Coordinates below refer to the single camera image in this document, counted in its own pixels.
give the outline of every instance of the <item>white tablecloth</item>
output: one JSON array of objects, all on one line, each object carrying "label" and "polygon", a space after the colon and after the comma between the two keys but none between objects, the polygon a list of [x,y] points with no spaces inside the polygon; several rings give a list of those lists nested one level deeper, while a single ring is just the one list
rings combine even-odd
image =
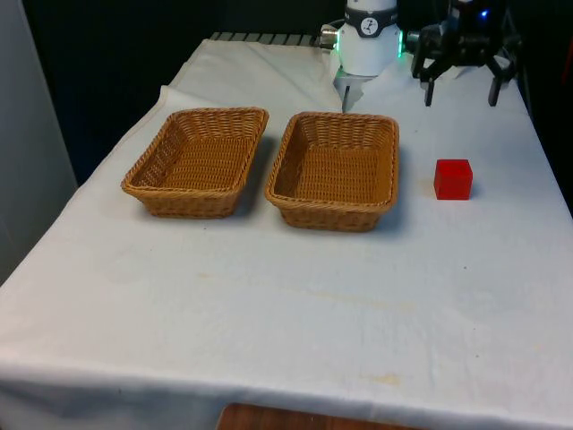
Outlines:
[{"label": "white tablecloth", "polygon": [[[263,184],[288,119],[340,110],[319,51],[204,42],[0,288],[0,426],[212,429],[241,401],[440,429],[573,428],[573,223],[511,83],[398,62],[356,112],[401,127],[369,234],[284,224]],[[156,219],[119,183],[166,117],[271,115],[233,218]],[[435,161],[470,159],[471,202]]]}]

